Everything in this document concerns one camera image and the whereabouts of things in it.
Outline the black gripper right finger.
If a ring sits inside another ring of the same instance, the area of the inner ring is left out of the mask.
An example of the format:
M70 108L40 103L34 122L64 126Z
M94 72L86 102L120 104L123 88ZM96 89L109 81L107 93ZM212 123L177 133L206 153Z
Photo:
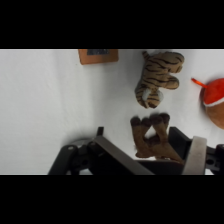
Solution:
M207 154L207 140L187 137L176 127L169 129L169 143L184 160L183 175L204 175Z

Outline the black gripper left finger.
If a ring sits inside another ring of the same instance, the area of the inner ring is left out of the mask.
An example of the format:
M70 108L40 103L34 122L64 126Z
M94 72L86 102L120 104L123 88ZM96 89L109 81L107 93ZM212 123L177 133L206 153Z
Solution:
M153 172L110 142L104 136L102 126L89 143L89 153L90 171L94 175L153 175Z

